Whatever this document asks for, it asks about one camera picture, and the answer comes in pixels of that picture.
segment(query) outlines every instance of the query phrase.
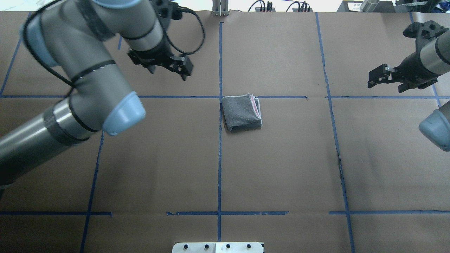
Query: folded towel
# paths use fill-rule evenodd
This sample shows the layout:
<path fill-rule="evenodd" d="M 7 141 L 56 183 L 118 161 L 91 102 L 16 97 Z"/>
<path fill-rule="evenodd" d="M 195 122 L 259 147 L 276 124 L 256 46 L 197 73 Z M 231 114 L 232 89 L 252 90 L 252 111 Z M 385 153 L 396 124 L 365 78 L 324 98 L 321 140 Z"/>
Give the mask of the folded towel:
<path fill-rule="evenodd" d="M 222 98 L 222 110 L 230 132 L 244 131 L 262 126 L 259 99 L 247 93 Z"/>

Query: white wall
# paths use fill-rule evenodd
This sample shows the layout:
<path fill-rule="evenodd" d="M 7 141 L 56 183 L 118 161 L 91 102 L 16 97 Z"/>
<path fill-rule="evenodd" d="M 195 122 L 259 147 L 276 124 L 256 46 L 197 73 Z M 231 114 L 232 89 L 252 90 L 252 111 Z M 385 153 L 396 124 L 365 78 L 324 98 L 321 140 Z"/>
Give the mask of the white wall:
<path fill-rule="evenodd" d="M 36 10 L 39 7 L 51 2 L 52 0 L 0 0 L 0 10 L 10 10 L 10 11 L 30 11 Z M 175 0 L 181 6 L 189 7 L 193 10 L 211 10 L 212 0 Z M 230 9 L 238 9 L 241 11 L 247 11 L 252 5 L 254 0 L 229 0 Z M 284 0 L 273 0 L 273 7 L 277 11 L 286 11 L 287 7 L 291 2 Z M 307 3 L 310 4 L 311 8 L 315 12 L 336 12 L 341 0 L 308 0 Z"/>

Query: robotic arm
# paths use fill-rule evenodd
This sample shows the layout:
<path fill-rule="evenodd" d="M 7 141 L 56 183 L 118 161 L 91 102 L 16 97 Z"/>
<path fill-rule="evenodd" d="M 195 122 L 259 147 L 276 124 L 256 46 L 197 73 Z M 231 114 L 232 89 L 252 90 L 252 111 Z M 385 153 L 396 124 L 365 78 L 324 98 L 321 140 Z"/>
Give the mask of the robotic arm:
<path fill-rule="evenodd" d="M 46 9 L 58 1 L 30 16 L 22 36 L 38 62 L 77 93 L 0 138 L 0 192 L 94 133 L 104 130 L 114 136 L 145 117 L 141 101 L 103 41 L 119 33 L 130 46 L 133 63 L 151 73 L 163 66 L 186 80 L 193 69 L 188 53 L 172 54 L 166 33 L 171 19 L 191 10 L 169 0 L 67 0 Z M 50 68 L 58 65 L 70 81 Z"/>
<path fill-rule="evenodd" d="M 450 71 L 450 31 L 434 21 L 412 23 L 403 35 L 416 39 L 416 51 L 400 66 L 383 64 L 369 72 L 368 88 L 379 83 L 403 82 L 398 91 L 425 89 L 437 77 Z M 450 151 L 450 102 L 435 110 L 419 124 L 420 131 L 436 146 Z"/>

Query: metal bracket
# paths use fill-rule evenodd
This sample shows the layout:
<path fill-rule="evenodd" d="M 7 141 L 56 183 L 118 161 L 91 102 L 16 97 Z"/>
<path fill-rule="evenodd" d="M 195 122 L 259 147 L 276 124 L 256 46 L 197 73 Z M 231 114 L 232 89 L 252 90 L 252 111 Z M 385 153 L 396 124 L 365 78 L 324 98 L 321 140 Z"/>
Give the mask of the metal bracket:
<path fill-rule="evenodd" d="M 380 0 L 364 0 L 360 9 L 363 12 L 374 12 Z"/>
<path fill-rule="evenodd" d="M 230 13 L 228 0 L 212 0 L 212 15 L 216 17 L 226 17 Z"/>
<path fill-rule="evenodd" d="M 414 22 L 403 30 L 403 36 L 416 39 L 416 52 L 420 50 L 430 41 L 441 36 L 448 28 L 430 20 L 425 23 Z"/>
<path fill-rule="evenodd" d="M 374 68 L 369 72 L 369 81 L 367 82 L 367 88 L 373 88 L 379 83 L 393 83 L 399 80 L 393 80 L 392 74 L 396 73 L 396 70 L 391 68 L 388 64 L 382 64 L 377 68 Z"/>
<path fill-rule="evenodd" d="M 264 253 L 264 243 L 258 242 L 209 242 L 177 243 L 172 253 Z"/>

